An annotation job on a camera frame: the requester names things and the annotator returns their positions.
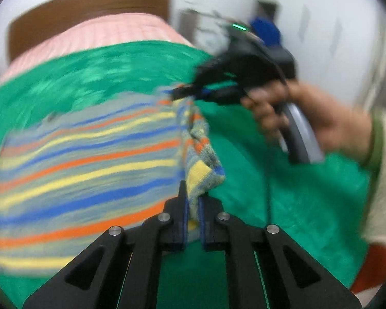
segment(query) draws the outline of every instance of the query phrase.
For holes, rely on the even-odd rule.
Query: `blue object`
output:
[[[279,29],[267,18],[256,17],[250,22],[255,34],[261,38],[266,46],[281,45]]]

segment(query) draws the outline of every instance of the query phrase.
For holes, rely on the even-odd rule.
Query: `black device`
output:
[[[230,309],[359,309],[359,300],[277,225],[258,228],[199,200],[206,251],[224,251]],[[110,227],[33,293],[23,309],[156,308],[161,257],[182,251],[186,184],[140,227]],[[386,308],[386,283],[370,309]]]
[[[279,79],[296,77],[295,60],[283,47],[267,48],[252,33],[235,27],[227,28],[230,44],[227,51],[217,55],[196,68],[191,84],[173,90],[173,99],[194,96],[197,100],[215,102],[219,105],[240,104],[240,99],[255,87]],[[205,86],[234,82],[219,89]],[[286,143],[289,161],[294,164],[315,164],[324,160],[316,136],[303,112],[293,103],[281,103],[275,107],[289,120],[289,127],[281,133]]]

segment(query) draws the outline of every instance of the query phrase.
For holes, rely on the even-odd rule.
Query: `green led light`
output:
[[[239,24],[232,24],[232,26],[234,26],[235,28],[238,28],[238,29],[240,29],[240,30],[244,30],[244,31],[247,30],[245,27],[242,27],[242,26],[240,26]]]

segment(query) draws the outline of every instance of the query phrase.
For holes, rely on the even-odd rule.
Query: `pink bedding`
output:
[[[0,83],[53,58],[73,52],[132,41],[161,40],[191,44],[160,17],[142,13],[91,19],[56,35],[16,58]]]

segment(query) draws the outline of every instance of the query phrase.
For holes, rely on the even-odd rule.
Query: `sleeve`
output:
[[[373,114],[373,148],[363,167],[371,172],[362,236],[368,243],[386,245],[386,113]]]

